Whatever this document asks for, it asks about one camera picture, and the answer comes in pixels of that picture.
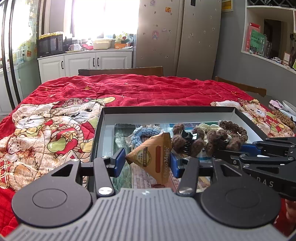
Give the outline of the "brown fuzzy claw clip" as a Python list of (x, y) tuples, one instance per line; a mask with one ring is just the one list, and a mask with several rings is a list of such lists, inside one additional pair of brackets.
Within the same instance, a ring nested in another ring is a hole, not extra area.
[(240, 137), (228, 137), (225, 130), (210, 130), (207, 133), (207, 144), (205, 152), (208, 156), (213, 156), (217, 150), (228, 150), (238, 152), (243, 145)]
[(178, 154), (196, 157), (205, 146), (204, 137), (205, 132), (198, 126), (192, 132), (186, 132), (184, 124), (177, 123), (173, 126), (171, 146)]

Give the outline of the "cream crochet scrunchie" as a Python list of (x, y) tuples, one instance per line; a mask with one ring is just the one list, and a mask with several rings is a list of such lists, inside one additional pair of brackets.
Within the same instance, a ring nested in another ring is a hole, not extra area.
[(197, 127), (203, 130), (204, 133), (208, 133), (212, 130), (217, 131), (220, 128), (220, 126), (218, 126), (217, 124), (208, 125), (207, 123), (200, 123), (199, 125), (197, 125)]

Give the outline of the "blue crochet scrunchie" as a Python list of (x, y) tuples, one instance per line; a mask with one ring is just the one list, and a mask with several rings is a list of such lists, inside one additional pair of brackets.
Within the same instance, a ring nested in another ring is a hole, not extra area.
[(143, 125), (136, 128), (130, 138), (130, 147), (135, 149), (140, 146), (147, 139), (159, 135), (163, 130), (158, 125)]

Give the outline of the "brown Choco Magic pyramid packet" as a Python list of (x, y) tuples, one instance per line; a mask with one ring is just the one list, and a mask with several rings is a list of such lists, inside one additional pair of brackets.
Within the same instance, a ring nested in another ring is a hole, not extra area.
[(151, 175), (158, 184), (165, 185), (169, 178), (171, 136), (161, 132), (143, 142), (125, 156), (128, 163), (135, 163)]

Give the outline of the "dark brown braided scrunchie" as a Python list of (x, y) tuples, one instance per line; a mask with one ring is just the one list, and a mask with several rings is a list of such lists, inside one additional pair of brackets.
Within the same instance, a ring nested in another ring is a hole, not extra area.
[(240, 138), (243, 143), (247, 142), (247, 131), (232, 121), (222, 120), (218, 124), (222, 129), (226, 130), (232, 138)]

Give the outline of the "brown beaded coaster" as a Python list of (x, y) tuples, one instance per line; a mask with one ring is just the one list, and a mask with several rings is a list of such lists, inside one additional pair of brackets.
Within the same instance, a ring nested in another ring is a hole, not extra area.
[(291, 118), (289, 118), (288, 116), (284, 115), (279, 110), (275, 109), (275, 110), (272, 111), (272, 113), (279, 120), (281, 120), (282, 123), (284, 123), (286, 126), (288, 126), (291, 130), (293, 130), (295, 128), (295, 122)]

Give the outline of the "black shallow cardboard box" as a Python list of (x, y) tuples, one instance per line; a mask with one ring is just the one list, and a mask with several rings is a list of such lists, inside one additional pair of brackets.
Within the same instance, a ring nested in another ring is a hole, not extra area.
[[(176, 123), (185, 124), (190, 131), (200, 123), (218, 124), (219, 121), (232, 121), (247, 131), (247, 143), (262, 141), (267, 135), (250, 118), (234, 107), (214, 106), (133, 106), (104, 108), (97, 124), (90, 161), (97, 157), (111, 157), (124, 148), (129, 153), (131, 148), (125, 138), (134, 129), (144, 125), (160, 126), (161, 130), (173, 136)], [(126, 187), (134, 189), (151, 188), (157, 182), (151, 175), (136, 164), (125, 165), (116, 178), (111, 178), (115, 190)]]

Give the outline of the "wooden chair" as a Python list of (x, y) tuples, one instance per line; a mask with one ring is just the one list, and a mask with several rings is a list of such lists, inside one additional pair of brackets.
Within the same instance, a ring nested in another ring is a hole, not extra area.
[(94, 75), (112, 75), (112, 74), (137, 74), (144, 76), (164, 76), (164, 70), (162, 66), (155, 67), (137, 67), (137, 68), (122, 68), (122, 69), (79, 69), (79, 76), (94, 76)]
[(242, 83), (233, 82), (233, 81), (226, 80), (226, 79), (223, 79), (223, 78), (218, 77), (218, 76), (215, 76), (215, 81), (224, 82), (224, 83), (227, 83), (227, 84), (234, 85), (234, 86), (238, 87), (241, 90), (259, 94), (262, 97), (265, 97), (266, 93), (267, 93), (267, 90), (264, 89), (264, 88), (254, 87), (254, 86), (250, 86), (250, 85), (246, 85), (246, 84), (242, 84)]

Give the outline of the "red quilted bear blanket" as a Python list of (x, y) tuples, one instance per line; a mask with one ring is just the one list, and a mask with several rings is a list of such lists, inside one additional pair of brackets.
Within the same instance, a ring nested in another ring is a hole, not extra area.
[(1, 121), (1, 235), (18, 222), (16, 191), (71, 159), (90, 160), (105, 106), (231, 106), (268, 137), (293, 137), (283, 120), (233, 85), (136, 74), (61, 77), (41, 84)]

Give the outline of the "white kitchen cabinet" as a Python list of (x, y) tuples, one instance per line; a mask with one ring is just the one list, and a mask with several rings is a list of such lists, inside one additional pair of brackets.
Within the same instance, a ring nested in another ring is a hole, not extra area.
[(131, 68), (133, 49), (70, 51), (38, 59), (41, 82), (78, 75), (79, 69)]

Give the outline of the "steel double-door refrigerator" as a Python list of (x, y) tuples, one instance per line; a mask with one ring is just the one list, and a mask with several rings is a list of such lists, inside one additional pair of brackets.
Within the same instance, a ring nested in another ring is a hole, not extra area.
[(162, 66), (165, 76), (213, 76), (222, 0), (140, 1), (133, 65)]

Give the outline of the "black microwave oven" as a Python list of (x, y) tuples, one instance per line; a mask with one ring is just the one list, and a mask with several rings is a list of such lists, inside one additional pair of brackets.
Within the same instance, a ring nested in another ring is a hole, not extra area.
[(63, 49), (63, 35), (48, 36), (37, 41), (38, 57), (51, 56), (61, 54)]

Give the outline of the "wall shelf with items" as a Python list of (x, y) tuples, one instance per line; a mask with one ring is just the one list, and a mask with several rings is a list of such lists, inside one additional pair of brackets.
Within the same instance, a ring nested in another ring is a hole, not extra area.
[(245, 1), (241, 52), (295, 74), (295, 1)]

